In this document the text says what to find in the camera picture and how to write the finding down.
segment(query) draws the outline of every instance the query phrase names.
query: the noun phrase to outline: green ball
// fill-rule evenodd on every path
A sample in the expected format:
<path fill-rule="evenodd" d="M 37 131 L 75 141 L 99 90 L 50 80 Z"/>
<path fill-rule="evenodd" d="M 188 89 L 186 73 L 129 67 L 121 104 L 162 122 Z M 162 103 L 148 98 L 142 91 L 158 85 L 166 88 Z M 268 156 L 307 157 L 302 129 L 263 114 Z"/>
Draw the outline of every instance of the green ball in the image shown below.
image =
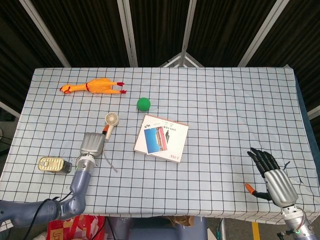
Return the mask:
<path fill-rule="evenodd" d="M 150 100 L 146 97 L 140 98 L 136 103 L 137 108 L 143 112 L 148 111 L 150 108 L 150 105 L 151 105 Z"/>

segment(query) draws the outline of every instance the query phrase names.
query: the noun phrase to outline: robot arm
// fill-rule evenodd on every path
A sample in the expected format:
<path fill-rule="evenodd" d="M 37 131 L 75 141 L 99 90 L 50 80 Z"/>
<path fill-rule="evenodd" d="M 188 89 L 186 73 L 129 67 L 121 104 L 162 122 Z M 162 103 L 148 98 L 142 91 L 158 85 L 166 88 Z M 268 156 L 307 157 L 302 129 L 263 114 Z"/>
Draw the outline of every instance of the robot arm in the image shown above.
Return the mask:
<path fill-rule="evenodd" d="M 289 230 L 278 233 L 279 239 L 283 240 L 283 236 L 293 234 L 295 240 L 318 240 L 305 212 L 295 206 L 298 195 L 285 171 L 279 168 L 270 153 L 254 148 L 251 148 L 251 151 L 247 153 L 261 173 L 267 192 L 257 192 L 247 183 L 245 187 L 255 197 L 272 200 L 275 205 L 282 208 L 282 217 Z"/>
<path fill-rule="evenodd" d="M 104 141 L 104 134 L 87 132 L 84 135 L 80 147 L 81 156 L 70 186 L 70 191 L 73 193 L 70 199 L 63 202 L 50 199 L 46 202 L 26 203 L 0 200 L 0 223 L 11 220 L 13 226 L 17 228 L 27 227 L 32 223 L 37 210 L 35 225 L 58 219 L 66 220 L 82 214 L 86 208 L 86 193 L 95 167 L 95 158 L 102 154 Z"/>

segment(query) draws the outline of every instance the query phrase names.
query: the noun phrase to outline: can lid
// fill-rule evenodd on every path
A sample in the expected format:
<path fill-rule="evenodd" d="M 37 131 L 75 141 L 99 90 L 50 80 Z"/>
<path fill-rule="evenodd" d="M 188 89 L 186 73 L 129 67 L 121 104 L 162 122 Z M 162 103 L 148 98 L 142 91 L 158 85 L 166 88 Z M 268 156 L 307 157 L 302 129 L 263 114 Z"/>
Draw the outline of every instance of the can lid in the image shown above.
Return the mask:
<path fill-rule="evenodd" d="M 38 163 L 41 171 L 59 172 L 64 167 L 65 161 L 61 157 L 42 157 Z"/>

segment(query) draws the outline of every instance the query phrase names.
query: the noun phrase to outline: orange object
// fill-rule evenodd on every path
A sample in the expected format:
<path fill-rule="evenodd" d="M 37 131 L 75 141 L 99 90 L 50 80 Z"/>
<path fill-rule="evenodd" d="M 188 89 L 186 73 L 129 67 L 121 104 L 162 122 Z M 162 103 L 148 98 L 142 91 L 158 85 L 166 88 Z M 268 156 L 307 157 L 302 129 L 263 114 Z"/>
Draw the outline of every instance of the orange object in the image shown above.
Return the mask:
<path fill-rule="evenodd" d="M 123 82 L 113 82 L 110 79 L 104 78 L 96 78 L 85 84 L 79 85 L 70 85 L 66 84 L 60 88 L 61 92 L 65 94 L 69 94 L 75 91 L 89 91 L 93 94 L 125 94 L 126 90 L 113 90 L 112 86 L 118 85 L 123 86 Z"/>
<path fill-rule="evenodd" d="M 254 194 L 254 192 L 256 191 L 250 184 L 246 183 L 245 188 L 250 192 L 250 194 Z"/>

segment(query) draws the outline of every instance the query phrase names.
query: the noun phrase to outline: red bag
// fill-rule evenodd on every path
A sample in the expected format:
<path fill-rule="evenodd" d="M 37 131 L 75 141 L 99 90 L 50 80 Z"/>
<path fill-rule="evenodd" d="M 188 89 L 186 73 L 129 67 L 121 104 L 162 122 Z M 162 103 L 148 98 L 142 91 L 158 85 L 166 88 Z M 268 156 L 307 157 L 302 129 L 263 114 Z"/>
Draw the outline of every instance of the red bag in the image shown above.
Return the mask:
<path fill-rule="evenodd" d="M 104 240 L 105 220 L 104 216 L 81 214 L 64 221 L 51 221 L 48 225 L 46 240 L 91 240 L 98 231 L 99 234 L 95 236 L 94 240 Z"/>

